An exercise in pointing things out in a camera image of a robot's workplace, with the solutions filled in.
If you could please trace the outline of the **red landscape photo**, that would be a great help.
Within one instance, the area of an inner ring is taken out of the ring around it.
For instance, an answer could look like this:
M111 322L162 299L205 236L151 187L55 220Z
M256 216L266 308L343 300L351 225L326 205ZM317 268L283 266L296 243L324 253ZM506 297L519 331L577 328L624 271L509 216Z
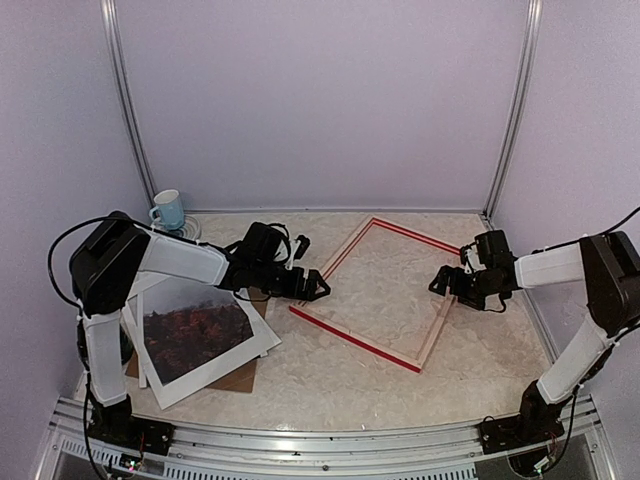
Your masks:
M144 345L167 385L254 336L248 315L226 291L162 282L142 295Z

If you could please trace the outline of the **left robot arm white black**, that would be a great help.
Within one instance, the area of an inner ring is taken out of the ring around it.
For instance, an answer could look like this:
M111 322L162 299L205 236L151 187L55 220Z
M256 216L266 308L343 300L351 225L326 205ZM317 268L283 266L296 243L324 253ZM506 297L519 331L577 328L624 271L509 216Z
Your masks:
M88 363L90 436L121 445L141 438L143 421L132 414L122 371L120 315L141 272L196 281L238 293L256 288L268 297L315 301L331 288L317 270L294 266L310 241L290 240L281 225L254 222L226 248L175 237L121 211L92 220L94 230L69 261L82 316Z

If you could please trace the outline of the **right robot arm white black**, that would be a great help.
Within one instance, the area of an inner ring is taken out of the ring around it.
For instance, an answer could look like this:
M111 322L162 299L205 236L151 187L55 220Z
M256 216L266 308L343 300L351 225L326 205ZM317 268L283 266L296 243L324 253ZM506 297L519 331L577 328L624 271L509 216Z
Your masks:
M505 233L491 230L464 246L459 257L460 266L442 266L429 289L478 311L491 296L506 302L516 291L539 287L582 289L582 323L551 367L525 389L518 413L478 426L488 452L563 435L564 406L639 325L639 253L631 239L608 230L517 257Z

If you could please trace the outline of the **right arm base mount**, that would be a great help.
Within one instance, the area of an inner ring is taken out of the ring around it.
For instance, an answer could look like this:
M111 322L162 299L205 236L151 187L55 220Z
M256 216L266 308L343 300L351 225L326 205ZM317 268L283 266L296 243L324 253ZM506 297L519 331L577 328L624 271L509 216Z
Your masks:
M494 419L486 417L477 425L485 455L546 442L565 433L561 421L526 425L519 415Z

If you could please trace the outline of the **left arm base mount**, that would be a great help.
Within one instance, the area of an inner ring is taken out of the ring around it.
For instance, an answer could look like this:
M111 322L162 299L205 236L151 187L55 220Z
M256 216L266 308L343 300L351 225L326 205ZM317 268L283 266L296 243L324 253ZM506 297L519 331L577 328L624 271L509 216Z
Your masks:
M140 453L167 456L175 426L168 422L129 417L111 422L93 421L88 436L111 445Z

